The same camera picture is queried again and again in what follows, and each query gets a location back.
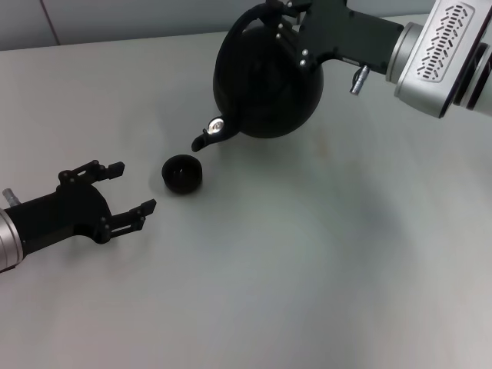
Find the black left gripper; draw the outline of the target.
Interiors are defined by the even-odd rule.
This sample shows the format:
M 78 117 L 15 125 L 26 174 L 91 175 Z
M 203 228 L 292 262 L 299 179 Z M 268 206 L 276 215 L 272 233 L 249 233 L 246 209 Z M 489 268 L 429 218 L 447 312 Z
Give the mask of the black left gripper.
M 146 201 L 124 213 L 111 215 L 107 201 L 93 184 L 123 175 L 125 164 L 108 167 L 94 160 L 58 174 L 59 185 L 52 194 L 6 210 L 29 255 L 73 236 L 85 236 L 97 244 L 141 231 L 153 214 L 156 200 Z

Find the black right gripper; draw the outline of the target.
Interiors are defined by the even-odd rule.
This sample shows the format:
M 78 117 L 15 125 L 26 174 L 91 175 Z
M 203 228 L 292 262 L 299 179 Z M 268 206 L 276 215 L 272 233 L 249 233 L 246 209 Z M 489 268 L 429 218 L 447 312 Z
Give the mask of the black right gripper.
M 271 0 L 268 27 L 297 67 L 309 71 L 336 59 L 386 74 L 404 26 L 348 8 L 343 0 Z M 304 13 L 300 25 L 296 23 Z

